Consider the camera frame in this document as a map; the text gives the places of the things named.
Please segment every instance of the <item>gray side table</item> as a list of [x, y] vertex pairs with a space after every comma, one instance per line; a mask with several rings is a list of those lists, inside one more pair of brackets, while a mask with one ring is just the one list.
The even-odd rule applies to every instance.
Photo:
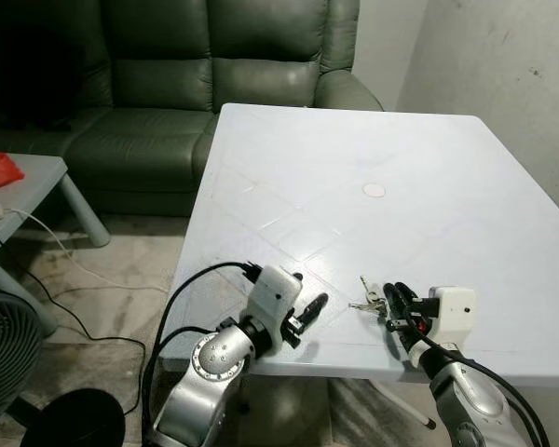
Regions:
[[[110, 241], [108, 231], [66, 173], [66, 165], [60, 157], [24, 154], [11, 154], [10, 157], [24, 172], [25, 178], [0, 188], [0, 205], [5, 209], [12, 208], [31, 213], [58, 185], [87, 232], [91, 243], [95, 247], [102, 247]], [[4, 219], [0, 220], [0, 239], [8, 240], [24, 220], [23, 216], [15, 212], [5, 214]], [[37, 313], [46, 335], [56, 330], [57, 321], [54, 316], [1, 266], [0, 290], [17, 295], [26, 301]]]

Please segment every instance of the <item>tiled floor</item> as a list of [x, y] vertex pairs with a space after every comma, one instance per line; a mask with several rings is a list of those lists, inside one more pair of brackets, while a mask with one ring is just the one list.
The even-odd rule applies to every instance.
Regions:
[[[186, 219], [104, 216], [112, 233], [106, 247], [94, 249], [74, 219], [58, 225], [58, 236], [86, 268], [136, 287], [168, 288], [187, 226]], [[64, 257], [41, 230], [28, 226], [11, 239], [11, 249], [46, 284], [53, 297], [74, 310], [93, 336], [123, 335], [153, 344], [166, 295], [155, 290], [125, 290], [89, 276]], [[37, 286], [21, 278], [36, 296]], [[43, 407], [80, 387], [97, 387], [128, 409], [137, 393], [141, 352], [123, 342], [93, 343], [60, 309], [46, 304], [61, 326], [47, 339], [39, 367], [23, 397]], [[390, 384], [418, 408], [436, 418], [427, 386]], [[217, 445], [241, 446], [443, 446], [443, 426], [434, 431], [401, 413], [365, 381], [249, 377], [242, 387], [249, 413], [229, 405]], [[126, 443], [138, 446], [139, 412], [127, 416]], [[19, 445], [24, 430], [8, 416], [0, 419], [0, 447]]]

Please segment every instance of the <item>leather sofa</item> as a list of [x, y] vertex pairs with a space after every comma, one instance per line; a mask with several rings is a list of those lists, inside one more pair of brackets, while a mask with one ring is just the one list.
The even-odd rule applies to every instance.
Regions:
[[1, 0], [84, 50], [72, 130], [0, 129], [62, 156], [97, 210], [189, 215], [227, 102], [381, 110], [350, 72], [358, 0]]

